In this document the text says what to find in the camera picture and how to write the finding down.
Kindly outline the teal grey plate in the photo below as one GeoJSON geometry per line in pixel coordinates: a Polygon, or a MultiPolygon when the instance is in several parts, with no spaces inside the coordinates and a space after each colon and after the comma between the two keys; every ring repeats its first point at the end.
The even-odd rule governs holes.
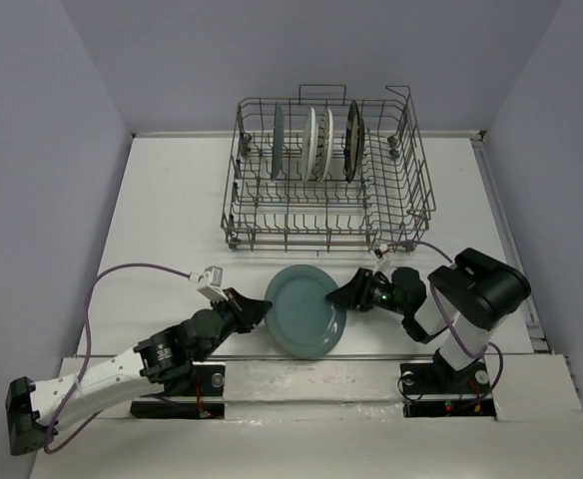
{"type": "Polygon", "coordinates": [[[327,301],[336,282],[322,269],[296,264],[280,270],[266,290],[273,304],[266,327],[288,355],[317,359],[330,353],[346,326],[346,310],[327,301]]]}

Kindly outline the watermelon pattern white plate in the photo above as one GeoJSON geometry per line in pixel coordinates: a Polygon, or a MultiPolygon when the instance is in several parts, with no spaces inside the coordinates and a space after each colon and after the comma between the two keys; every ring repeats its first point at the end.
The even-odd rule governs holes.
{"type": "Polygon", "coordinates": [[[301,179],[304,182],[309,180],[317,147],[317,119],[314,107],[310,107],[304,117],[302,134],[302,149],[300,158],[301,179]]]}

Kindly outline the dark rimmed cream plate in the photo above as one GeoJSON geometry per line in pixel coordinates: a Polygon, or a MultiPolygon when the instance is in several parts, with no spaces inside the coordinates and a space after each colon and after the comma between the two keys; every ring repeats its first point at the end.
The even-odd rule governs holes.
{"type": "Polygon", "coordinates": [[[351,183],[356,175],[363,153],[363,144],[364,121],[357,101],[352,100],[347,115],[343,167],[343,173],[348,183],[351,183]]]}

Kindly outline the blue floral white plate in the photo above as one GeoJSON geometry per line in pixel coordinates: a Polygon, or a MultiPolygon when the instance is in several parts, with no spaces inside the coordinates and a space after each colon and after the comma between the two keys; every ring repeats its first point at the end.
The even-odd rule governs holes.
{"type": "Polygon", "coordinates": [[[273,135],[271,179],[276,180],[283,168],[285,142],[285,114],[280,103],[275,106],[273,135]]]}

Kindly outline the blue striped white plate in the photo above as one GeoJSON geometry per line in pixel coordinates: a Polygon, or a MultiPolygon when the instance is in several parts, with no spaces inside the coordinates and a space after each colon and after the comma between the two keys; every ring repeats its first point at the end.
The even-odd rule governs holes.
{"type": "Polygon", "coordinates": [[[324,109],[319,116],[317,149],[314,170],[319,182],[326,180],[333,150],[333,116],[329,108],[324,109]]]}

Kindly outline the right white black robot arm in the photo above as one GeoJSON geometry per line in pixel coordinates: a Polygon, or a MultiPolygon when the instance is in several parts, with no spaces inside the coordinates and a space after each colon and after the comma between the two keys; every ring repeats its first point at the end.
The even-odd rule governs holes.
{"type": "Polygon", "coordinates": [[[374,268],[359,268],[325,297],[345,310],[394,312],[418,343],[447,336],[430,362],[403,365],[398,387],[410,402],[427,394],[458,394],[465,384],[475,383],[478,363],[495,346],[492,335],[531,294],[521,271],[472,247],[448,256],[427,277],[409,266],[390,275],[382,272],[393,251],[414,245],[397,241],[375,248],[374,268]]]}

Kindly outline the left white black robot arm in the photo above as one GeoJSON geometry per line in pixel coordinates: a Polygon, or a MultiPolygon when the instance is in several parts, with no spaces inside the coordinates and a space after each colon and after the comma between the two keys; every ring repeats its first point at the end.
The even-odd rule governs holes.
{"type": "Polygon", "coordinates": [[[187,391],[196,382],[197,364],[207,361],[231,335],[255,329],[272,307],[269,300],[226,288],[209,308],[109,360],[83,364],[79,371],[58,378],[12,380],[5,401],[10,454],[48,449],[62,431],[135,397],[187,391]]]}

